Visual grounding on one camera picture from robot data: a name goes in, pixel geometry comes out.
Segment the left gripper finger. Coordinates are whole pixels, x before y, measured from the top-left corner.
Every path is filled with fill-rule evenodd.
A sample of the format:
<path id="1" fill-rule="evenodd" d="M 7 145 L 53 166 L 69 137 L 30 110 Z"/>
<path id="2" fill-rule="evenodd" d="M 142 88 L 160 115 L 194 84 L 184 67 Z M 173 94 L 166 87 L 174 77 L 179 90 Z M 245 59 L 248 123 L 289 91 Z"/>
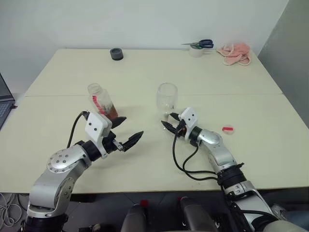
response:
<path id="1" fill-rule="evenodd" d="M 119 125 L 121 125 L 124 121 L 126 120 L 126 117 L 125 116 L 118 116 L 118 117 L 115 117 L 111 120 L 112 122 L 112 129 L 118 127 Z"/>
<path id="2" fill-rule="evenodd" d="M 133 134 L 128 140 L 122 144 L 123 152 L 128 151 L 131 147 L 133 147 L 142 137 L 144 131 L 137 132 Z"/>

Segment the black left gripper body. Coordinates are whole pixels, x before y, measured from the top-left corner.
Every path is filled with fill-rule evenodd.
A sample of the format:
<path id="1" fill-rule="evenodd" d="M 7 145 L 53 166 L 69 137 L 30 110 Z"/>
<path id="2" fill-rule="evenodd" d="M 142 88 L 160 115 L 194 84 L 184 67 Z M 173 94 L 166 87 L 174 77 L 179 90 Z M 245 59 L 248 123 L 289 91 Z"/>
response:
<path id="1" fill-rule="evenodd" d="M 103 147 L 107 154 L 116 150 L 123 151 L 123 145 L 116 140 L 116 135 L 110 131 L 107 137 L 102 140 Z"/>

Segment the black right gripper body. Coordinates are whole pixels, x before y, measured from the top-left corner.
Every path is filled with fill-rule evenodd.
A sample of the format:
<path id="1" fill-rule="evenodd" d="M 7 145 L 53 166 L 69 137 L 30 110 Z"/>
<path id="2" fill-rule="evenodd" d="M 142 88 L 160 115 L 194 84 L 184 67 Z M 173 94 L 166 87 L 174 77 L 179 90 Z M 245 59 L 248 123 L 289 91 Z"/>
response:
<path id="1" fill-rule="evenodd" d="M 176 137 L 185 137 L 186 135 L 186 132 L 187 132 L 187 129 L 186 129 L 186 122 L 182 119 L 178 126 L 176 127 L 176 133 L 175 133 L 175 136 Z"/>

